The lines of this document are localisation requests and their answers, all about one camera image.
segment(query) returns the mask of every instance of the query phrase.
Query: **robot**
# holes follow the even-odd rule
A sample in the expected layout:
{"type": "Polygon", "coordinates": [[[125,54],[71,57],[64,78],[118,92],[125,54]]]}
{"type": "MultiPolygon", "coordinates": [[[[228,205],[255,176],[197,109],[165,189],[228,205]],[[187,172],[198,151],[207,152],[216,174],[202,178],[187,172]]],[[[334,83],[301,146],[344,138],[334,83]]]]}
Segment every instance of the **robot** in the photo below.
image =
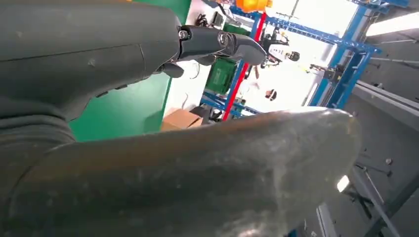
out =
{"type": "Polygon", "coordinates": [[[279,27],[274,29],[272,35],[266,34],[262,37],[261,45],[267,52],[266,60],[260,65],[261,68],[266,66],[277,66],[285,60],[298,61],[300,59],[300,53],[296,51],[290,51],[290,41],[285,34],[279,35],[279,27]]]}
{"type": "Polygon", "coordinates": [[[68,123],[91,98],[155,73],[179,77],[182,60],[258,65],[266,54],[252,39],[181,26],[141,3],[0,7],[3,236],[281,236],[338,195],[360,148],[358,123],[339,110],[75,140],[68,123]]]}

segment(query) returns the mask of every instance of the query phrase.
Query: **screw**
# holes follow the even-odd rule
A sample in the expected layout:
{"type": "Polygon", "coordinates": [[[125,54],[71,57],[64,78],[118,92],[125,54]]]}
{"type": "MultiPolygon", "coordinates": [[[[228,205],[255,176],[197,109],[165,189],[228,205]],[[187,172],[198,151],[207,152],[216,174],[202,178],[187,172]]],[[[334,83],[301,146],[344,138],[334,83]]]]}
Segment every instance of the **screw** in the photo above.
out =
{"type": "Polygon", "coordinates": [[[218,42],[220,43],[220,45],[226,46],[227,45],[227,35],[224,34],[224,33],[220,33],[218,35],[218,42]]]}
{"type": "Polygon", "coordinates": [[[385,159],[385,163],[386,163],[387,165],[391,165],[391,164],[393,164],[393,159],[390,159],[390,158],[385,159]]]}
{"type": "Polygon", "coordinates": [[[96,61],[94,59],[90,59],[87,64],[91,67],[95,67],[95,63],[96,63],[96,61]]]}
{"type": "Polygon", "coordinates": [[[179,31],[179,38],[185,40],[189,38],[189,33],[187,31],[179,31]]]}

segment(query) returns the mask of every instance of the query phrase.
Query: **gray metal beam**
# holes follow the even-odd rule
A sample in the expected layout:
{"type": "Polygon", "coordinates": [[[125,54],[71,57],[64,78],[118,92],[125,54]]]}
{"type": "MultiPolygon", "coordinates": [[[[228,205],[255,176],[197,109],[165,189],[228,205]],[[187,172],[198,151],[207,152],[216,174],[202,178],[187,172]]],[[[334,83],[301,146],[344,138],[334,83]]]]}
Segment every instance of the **gray metal beam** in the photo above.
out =
{"type": "Polygon", "coordinates": [[[321,204],[316,209],[316,212],[323,237],[337,237],[335,226],[327,205],[325,203],[321,204]]]}
{"type": "MultiPolygon", "coordinates": [[[[407,200],[413,195],[413,193],[419,188],[419,172],[406,181],[400,188],[395,192],[397,195],[390,198],[384,205],[386,215],[391,218],[396,212],[403,206],[407,200]]],[[[376,218],[372,221],[369,230],[365,233],[364,237],[376,237],[381,229],[385,226],[385,222],[382,218],[376,218]]]]}
{"type": "Polygon", "coordinates": [[[419,131],[419,104],[374,86],[358,82],[352,93],[405,125],[419,131]]]}
{"type": "Polygon", "coordinates": [[[364,179],[361,177],[361,174],[359,173],[359,171],[356,168],[352,168],[352,170],[353,170],[353,174],[354,174],[355,178],[361,184],[361,186],[364,189],[365,193],[367,194],[368,198],[371,199],[371,201],[373,202],[374,208],[377,210],[377,212],[380,215],[380,219],[385,222],[385,224],[387,225],[387,227],[390,229],[391,233],[395,237],[400,237],[400,234],[399,234],[398,230],[396,229],[394,224],[391,222],[388,215],[385,213],[385,210],[384,210],[383,206],[381,205],[381,203],[378,202],[376,197],[373,195],[373,193],[368,188],[364,179]]]}

